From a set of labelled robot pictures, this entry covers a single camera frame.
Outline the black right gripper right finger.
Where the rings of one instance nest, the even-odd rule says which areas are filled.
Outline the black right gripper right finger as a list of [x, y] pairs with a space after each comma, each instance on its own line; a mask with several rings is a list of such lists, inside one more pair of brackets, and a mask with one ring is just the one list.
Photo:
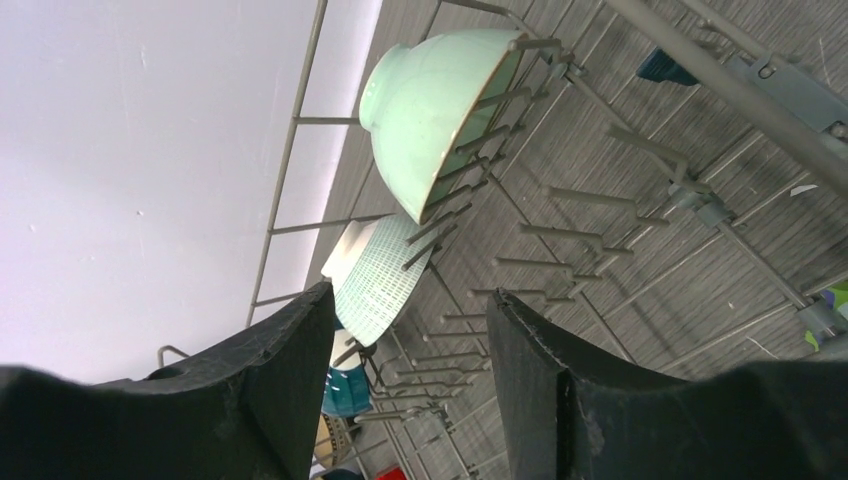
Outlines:
[[515, 479], [847, 475], [844, 362], [752, 362], [687, 381], [597, 347], [503, 289], [486, 323]]

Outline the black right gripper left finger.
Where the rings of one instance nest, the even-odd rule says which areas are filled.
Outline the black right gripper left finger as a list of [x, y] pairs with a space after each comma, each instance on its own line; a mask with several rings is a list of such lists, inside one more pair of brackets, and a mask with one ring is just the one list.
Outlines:
[[1, 370], [5, 479], [306, 479], [335, 331], [320, 282], [141, 380]]

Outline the brown patterned bowl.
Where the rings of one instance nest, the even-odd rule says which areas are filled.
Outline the brown patterned bowl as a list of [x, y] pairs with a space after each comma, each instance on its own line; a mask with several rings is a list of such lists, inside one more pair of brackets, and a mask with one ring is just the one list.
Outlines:
[[313, 449], [313, 463], [330, 468], [342, 463], [351, 451], [353, 423], [342, 417], [321, 414]]

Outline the mint green bowl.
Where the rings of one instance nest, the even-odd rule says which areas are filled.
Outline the mint green bowl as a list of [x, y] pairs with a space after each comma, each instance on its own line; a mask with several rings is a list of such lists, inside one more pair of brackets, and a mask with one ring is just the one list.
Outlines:
[[448, 32], [398, 44], [373, 69], [359, 122], [384, 184], [417, 224], [453, 188], [446, 174], [468, 164], [464, 145], [492, 130], [496, 105], [478, 104], [510, 89], [523, 56], [513, 45], [526, 37], [505, 29]]

